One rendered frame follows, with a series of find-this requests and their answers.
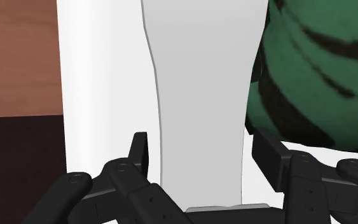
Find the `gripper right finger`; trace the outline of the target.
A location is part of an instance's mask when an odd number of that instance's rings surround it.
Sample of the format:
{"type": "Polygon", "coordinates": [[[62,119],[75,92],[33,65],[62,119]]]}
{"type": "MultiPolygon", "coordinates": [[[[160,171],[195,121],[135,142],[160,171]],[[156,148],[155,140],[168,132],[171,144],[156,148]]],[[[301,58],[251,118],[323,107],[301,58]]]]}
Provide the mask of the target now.
{"type": "Polygon", "coordinates": [[[258,209],[266,224],[358,224],[358,159],[336,167],[287,149],[266,129],[253,133],[252,157],[275,192],[284,193],[282,209],[258,209]]]}

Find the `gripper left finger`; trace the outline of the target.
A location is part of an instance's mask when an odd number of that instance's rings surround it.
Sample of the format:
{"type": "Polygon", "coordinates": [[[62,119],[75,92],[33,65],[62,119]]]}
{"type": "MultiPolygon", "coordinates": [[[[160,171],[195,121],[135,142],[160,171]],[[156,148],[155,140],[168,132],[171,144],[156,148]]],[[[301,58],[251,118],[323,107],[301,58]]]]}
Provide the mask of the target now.
{"type": "MultiPolygon", "coordinates": [[[[111,210],[115,218],[127,218],[128,224],[194,224],[160,185],[147,180],[148,158],[148,135],[136,132],[128,157],[104,165],[100,176],[118,195],[111,210]]],[[[69,224],[92,186],[86,172],[59,177],[21,224],[69,224]]]]}

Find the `green black patterned robot stand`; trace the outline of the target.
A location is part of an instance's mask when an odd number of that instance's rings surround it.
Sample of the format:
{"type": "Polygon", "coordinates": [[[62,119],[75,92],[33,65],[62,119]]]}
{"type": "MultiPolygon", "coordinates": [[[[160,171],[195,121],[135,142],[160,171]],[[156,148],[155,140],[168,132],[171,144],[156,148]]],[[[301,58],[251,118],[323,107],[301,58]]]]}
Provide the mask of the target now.
{"type": "Polygon", "coordinates": [[[358,0],[268,0],[245,127],[358,153],[358,0]]]}

